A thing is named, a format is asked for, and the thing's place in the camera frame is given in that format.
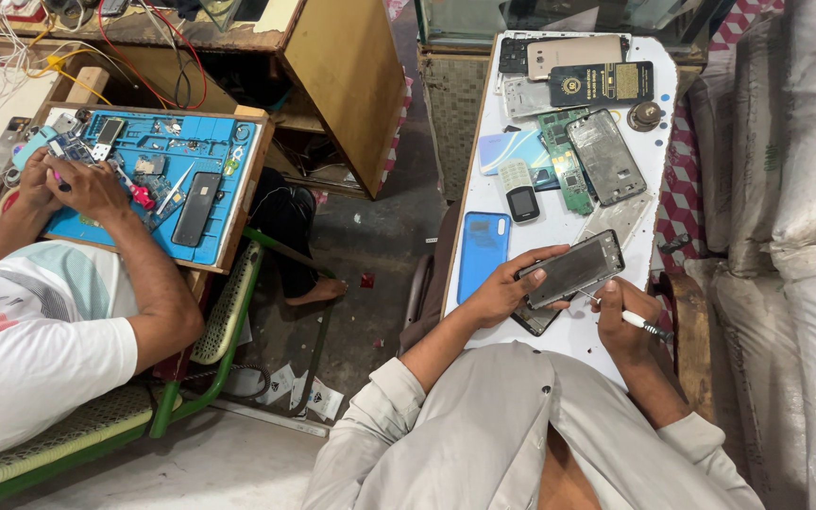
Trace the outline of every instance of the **concrete floor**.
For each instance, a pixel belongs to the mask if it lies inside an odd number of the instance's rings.
[[[325,439],[206,408],[35,485],[0,509],[299,508]]]
[[[329,195],[314,220],[314,258],[345,280],[348,293],[333,308],[317,377],[347,401],[368,375],[394,356],[402,330],[414,267],[434,245],[445,201],[437,190],[438,173],[424,92],[417,71],[417,18],[414,4],[392,23],[396,50],[407,76],[414,79],[414,100],[402,124],[395,167],[375,202]],[[372,289],[360,287],[363,273],[374,273]],[[296,377],[310,363],[323,305],[288,307],[283,302],[272,257],[264,259],[250,309],[255,342],[247,359],[271,372],[292,364]],[[374,348],[382,339],[384,347]],[[288,404],[287,398],[280,402]],[[312,411],[312,419],[319,418]]]
[[[415,264],[433,253],[425,239],[437,235],[445,212],[417,72],[414,3],[392,28],[399,59],[414,79],[394,169],[375,202],[330,195],[318,208],[312,233],[314,258],[349,284],[334,305],[317,373],[346,395],[337,417],[370,372],[398,349]],[[286,306],[275,264],[271,257],[264,261],[250,309],[255,341],[244,347],[270,371],[290,362],[299,376],[309,364],[323,305]],[[360,287],[366,272],[375,273],[372,289]],[[384,340],[383,348],[373,347],[377,339]],[[312,411],[309,417],[319,420]],[[139,439],[31,487],[0,508],[298,508],[324,442],[208,408],[172,425],[162,439]]]

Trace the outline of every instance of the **power strip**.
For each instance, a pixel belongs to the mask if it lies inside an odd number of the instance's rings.
[[[46,19],[42,0],[0,0],[8,21],[39,23]]]

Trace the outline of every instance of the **woven chair seat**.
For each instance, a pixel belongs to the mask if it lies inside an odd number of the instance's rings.
[[[210,312],[203,335],[194,343],[190,360],[201,365],[211,365],[219,361],[231,345],[238,316],[243,313],[247,284],[259,266],[262,248],[255,240],[250,241],[244,253],[238,257],[229,274],[219,301]]]
[[[180,405],[178,397],[175,407]],[[152,414],[146,388],[115,388],[25,443],[0,452],[0,483],[144,425]]]

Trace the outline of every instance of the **black screen protector box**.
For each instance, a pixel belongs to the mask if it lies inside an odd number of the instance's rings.
[[[550,71],[551,106],[608,106],[654,99],[654,63],[584,64]]]

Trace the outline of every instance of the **bare foot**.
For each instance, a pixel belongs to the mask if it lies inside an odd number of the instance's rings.
[[[288,306],[297,307],[315,301],[327,301],[335,299],[346,293],[348,284],[341,280],[332,280],[321,276],[316,285],[307,294],[301,297],[286,297]]]

